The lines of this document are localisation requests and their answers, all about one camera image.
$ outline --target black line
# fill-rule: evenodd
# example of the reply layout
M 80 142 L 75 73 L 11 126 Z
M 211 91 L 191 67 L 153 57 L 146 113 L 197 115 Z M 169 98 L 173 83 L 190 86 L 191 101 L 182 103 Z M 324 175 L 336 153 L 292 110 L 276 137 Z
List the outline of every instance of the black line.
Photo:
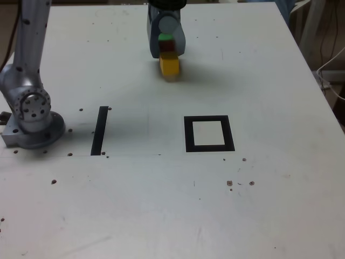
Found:
M 106 129 L 108 106 L 100 106 L 95 134 L 93 136 L 91 155 L 101 155 L 104 131 Z

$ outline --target black square outline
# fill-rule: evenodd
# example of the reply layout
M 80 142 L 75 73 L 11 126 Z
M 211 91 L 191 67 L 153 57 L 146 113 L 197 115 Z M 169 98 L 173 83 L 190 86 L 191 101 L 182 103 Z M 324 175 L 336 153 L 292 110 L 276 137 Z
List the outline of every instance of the black square outline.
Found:
M 199 146 L 194 143 L 194 121 L 220 121 L 222 125 L 224 145 L 204 145 Z M 227 115 L 217 116 L 185 116 L 184 117 L 184 137 L 186 152 L 222 152 L 235 151 L 233 144 L 229 118 Z

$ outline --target white table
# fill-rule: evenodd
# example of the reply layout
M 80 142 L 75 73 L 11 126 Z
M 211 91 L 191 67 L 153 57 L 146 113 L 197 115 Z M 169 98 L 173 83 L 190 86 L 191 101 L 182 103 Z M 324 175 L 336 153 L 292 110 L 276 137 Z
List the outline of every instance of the white table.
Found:
M 40 71 L 73 132 L 0 142 L 0 258 L 344 258 L 345 137 L 275 4 L 187 5 L 175 83 L 146 15 L 52 8 Z M 236 151 L 186 153 L 198 115 L 227 115 Z

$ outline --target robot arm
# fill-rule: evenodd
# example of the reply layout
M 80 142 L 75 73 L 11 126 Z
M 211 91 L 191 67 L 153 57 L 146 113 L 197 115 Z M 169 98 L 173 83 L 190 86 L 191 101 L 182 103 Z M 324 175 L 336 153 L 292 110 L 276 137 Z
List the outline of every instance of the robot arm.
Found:
M 50 6 L 51 0 L 19 1 L 14 61 L 0 73 L 0 91 L 12 110 L 2 134 L 8 147 L 43 147 L 65 131 L 63 118 L 51 111 L 39 70 Z
M 184 53 L 185 36 L 181 26 L 180 10 L 186 3 L 187 0 L 149 0 L 147 34 L 153 58 L 159 58 L 162 52 L 160 34 L 172 36 L 172 51 L 178 56 Z

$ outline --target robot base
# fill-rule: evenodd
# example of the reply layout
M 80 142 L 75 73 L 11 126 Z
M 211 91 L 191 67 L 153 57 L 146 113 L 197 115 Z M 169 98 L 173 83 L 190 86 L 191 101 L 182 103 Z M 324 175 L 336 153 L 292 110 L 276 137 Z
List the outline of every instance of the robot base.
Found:
M 21 147 L 24 149 L 40 148 L 57 141 L 65 132 L 65 123 L 60 114 L 50 112 L 53 118 L 49 128 L 37 133 L 24 133 L 12 115 L 2 133 L 7 147 Z

